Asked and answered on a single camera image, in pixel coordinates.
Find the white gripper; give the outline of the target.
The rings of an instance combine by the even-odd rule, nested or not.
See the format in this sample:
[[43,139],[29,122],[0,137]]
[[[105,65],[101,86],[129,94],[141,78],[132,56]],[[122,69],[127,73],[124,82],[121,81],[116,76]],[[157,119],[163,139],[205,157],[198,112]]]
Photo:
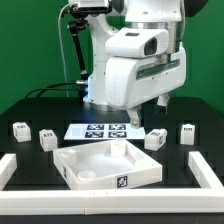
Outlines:
[[159,96],[156,112],[166,114],[170,99],[167,92],[185,82],[185,49],[179,44],[177,52],[169,53],[170,44],[165,29],[122,28],[106,42],[110,55],[105,74],[106,101],[114,108],[129,109],[133,128],[141,127],[141,108],[137,105]]

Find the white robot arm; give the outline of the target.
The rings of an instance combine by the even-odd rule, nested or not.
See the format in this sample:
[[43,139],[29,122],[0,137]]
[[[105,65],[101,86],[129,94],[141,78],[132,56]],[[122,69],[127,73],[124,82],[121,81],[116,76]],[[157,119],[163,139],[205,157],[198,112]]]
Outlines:
[[166,108],[169,92],[186,79],[182,38],[185,19],[208,0],[68,0],[76,27],[89,28],[93,72],[83,74],[84,105],[125,110],[141,126],[141,105],[156,98]]

